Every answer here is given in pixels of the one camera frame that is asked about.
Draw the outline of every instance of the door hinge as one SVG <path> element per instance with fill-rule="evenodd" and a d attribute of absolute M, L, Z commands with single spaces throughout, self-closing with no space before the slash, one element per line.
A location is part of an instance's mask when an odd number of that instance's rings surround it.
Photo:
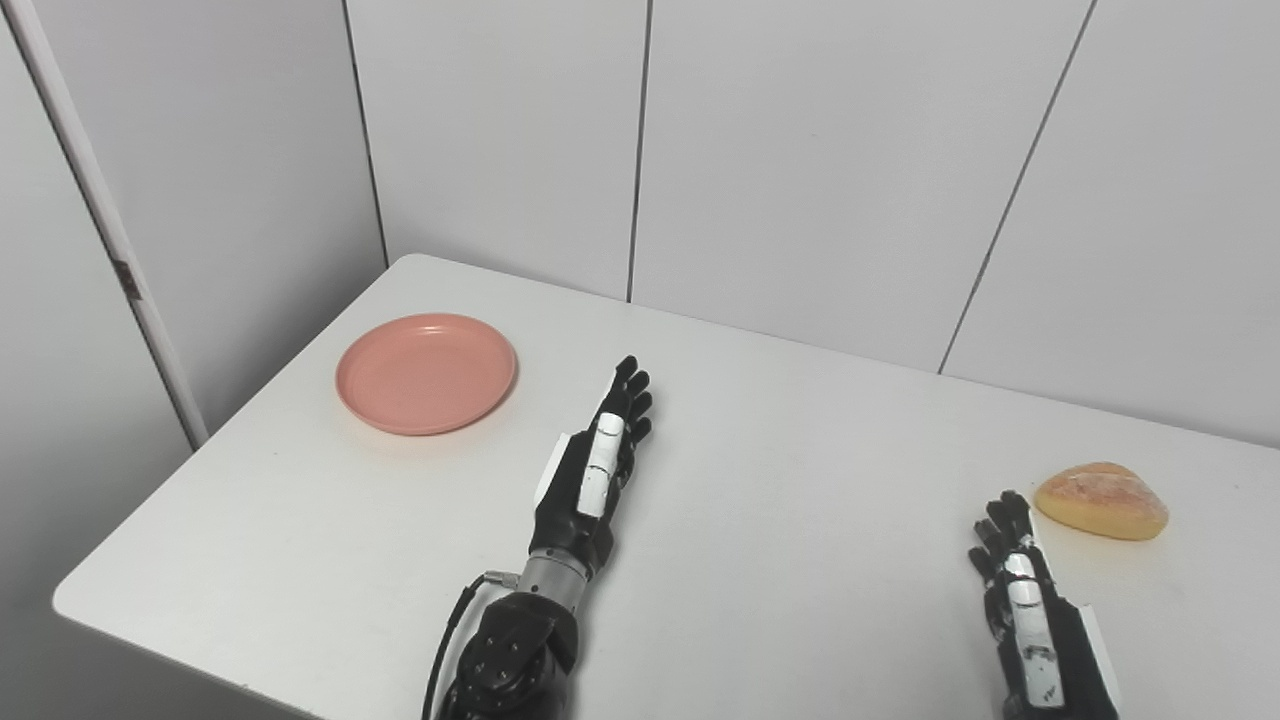
<path fill-rule="evenodd" d="M 138 292 L 138 282 L 133 279 L 133 270 L 129 269 L 129 264 L 124 260 L 111 260 L 111 266 L 115 268 L 115 277 L 120 278 L 120 287 L 124 288 L 124 295 L 129 300 L 142 300 L 142 293 Z"/>

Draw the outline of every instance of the robotic arm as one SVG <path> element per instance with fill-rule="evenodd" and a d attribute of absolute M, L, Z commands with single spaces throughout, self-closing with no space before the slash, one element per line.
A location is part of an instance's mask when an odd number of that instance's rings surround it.
<path fill-rule="evenodd" d="M 609 523 L 635 465 L 635 447 L 649 434 L 649 374 L 626 357 L 590 425 L 563 443 L 550 484 L 534 512 L 529 561 L 518 579 L 486 573 L 460 598 L 436 656 L 424 720 L 430 719 L 439 666 L 453 626 L 480 583 L 515 585 L 490 603 L 458 659 L 456 679 L 440 702 L 440 720 L 558 720 L 564 715 L 568 674 L 577 662 L 575 612 L 586 584 L 613 551 Z"/>
<path fill-rule="evenodd" d="M 987 624 L 1009 684 L 1005 720 L 1119 720 L 1092 611 L 1057 594 L 1027 500 L 1005 491 L 987 515 L 974 524 L 982 547 L 969 561 L 986 583 Z"/>

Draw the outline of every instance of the panel seam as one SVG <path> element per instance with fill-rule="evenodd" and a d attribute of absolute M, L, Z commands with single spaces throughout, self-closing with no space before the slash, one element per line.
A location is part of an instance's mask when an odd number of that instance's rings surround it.
<path fill-rule="evenodd" d="M 969 307 L 973 306 L 973 299 L 978 295 L 978 286 L 982 284 L 983 277 L 987 274 L 987 266 L 991 264 L 991 256 L 996 251 L 996 242 L 1000 241 L 1000 234 L 1005 229 L 1005 222 L 1009 219 L 1009 213 L 1014 206 L 1014 201 L 1018 199 L 1018 191 L 1023 187 L 1023 179 L 1027 177 L 1027 168 L 1032 164 L 1032 156 L 1036 155 L 1036 149 L 1039 146 L 1041 136 L 1044 135 L 1044 127 L 1048 124 L 1048 117 L 1053 111 L 1053 105 L 1057 104 L 1057 96 L 1062 91 L 1062 83 L 1066 82 L 1066 73 L 1071 69 L 1071 63 L 1075 60 L 1075 53 L 1080 49 L 1080 41 L 1084 40 L 1084 31 L 1089 27 L 1089 19 L 1093 18 L 1093 9 L 1097 8 L 1098 0 L 1091 0 L 1089 9 L 1084 13 L 1084 20 L 1080 23 L 1080 29 L 1075 33 L 1075 41 L 1071 44 L 1071 51 L 1066 55 L 1066 63 L 1062 65 L 1062 72 L 1057 77 L 1057 85 L 1053 86 L 1053 92 L 1050 95 L 1048 105 L 1044 108 L 1044 114 L 1041 117 L 1039 127 L 1036 128 L 1036 135 L 1032 137 L 1030 147 L 1027 149 L 1027 156 L 1023 159 L 1023 167 L 1018 170 L 1018 178 L 1014 179 L 1014 187 L 1009 193 L 1009 200 L 1005 202 L 1005 209 L 1000 214 L 1000 222 L 996 223 L 996 232 L 991 237 L 991 242 L 987 245 L 987 252 L 982 256 L 982 264 L 978 265 L 978 274 L 973 279 L 973 287 L 969 288 L 969 296 L 964 301 L 964 307 L 960 310 L 960 318 L 956 320 L 956 327 L 951 331 L 951 340 L 947 342 L 947 350 L 942 354 L 942 361 L 938 364 L 938 373 L 942 374 L 947 368 L 947 361 L 951 359 L 951 351 L 955 348 L 956 338 L 960 337 L 960 328 L 964 325 L 965 319 L 969 316 Z"/>
<path fill-rule="evenodd" d="M 649 102 L 649 47 L 653 40 L 653 0 L 648 0 L 644 19 L 644 60 L 640 64 L 640 119 L 636 123 L 636 177 L 631 197 L 631 242 L 627 247 L 627 302 L 631 302 L 636 275 L 636 228 L 640 224 L 640 174 L 644 163 L 644 120 Z"/>

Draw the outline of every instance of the pink plate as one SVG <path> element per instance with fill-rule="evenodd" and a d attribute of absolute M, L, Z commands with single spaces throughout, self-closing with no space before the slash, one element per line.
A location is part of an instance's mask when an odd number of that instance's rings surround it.
<path fill-rule="evenodd" d="M 369 331 L 338 363 L 338 396 L 357 418 L 402 436 L 456 430 L 493 410 L 516 352 L 466 315 L 410 315 Z"/>

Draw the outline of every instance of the gray wall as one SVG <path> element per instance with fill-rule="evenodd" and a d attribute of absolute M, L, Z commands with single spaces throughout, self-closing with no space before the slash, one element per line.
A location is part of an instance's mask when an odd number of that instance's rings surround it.
<path fill-rule="evenodd" d="M 3 22 L 0 249 L 0 717 L 283 720 L 52 611 L 191 448 Z"/>
<path fill-rule="evenodd" d="M 384 269 L 342 3 L 12 1 L 215 430 Z"/>

